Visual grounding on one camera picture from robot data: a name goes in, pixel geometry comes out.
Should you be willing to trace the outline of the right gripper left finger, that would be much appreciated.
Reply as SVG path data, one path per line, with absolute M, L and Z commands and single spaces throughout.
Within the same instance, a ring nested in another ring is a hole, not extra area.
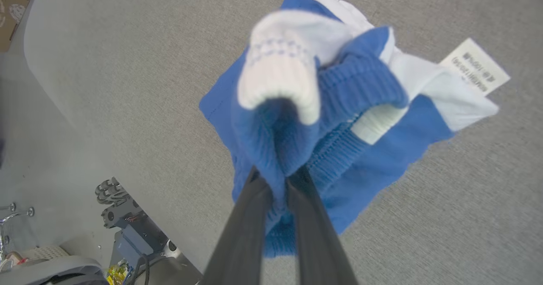
M 201 285 L 259 285 L 273 193 L 252 167 L 206 266 Z

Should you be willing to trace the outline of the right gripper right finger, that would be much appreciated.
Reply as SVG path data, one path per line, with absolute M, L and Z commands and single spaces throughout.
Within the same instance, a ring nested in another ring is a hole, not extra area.
M 357 285 L 358 280 L 339 241 L 306 166 L 286 180 L 288 209 L 293 214 L 297 276 L 301 285 Z

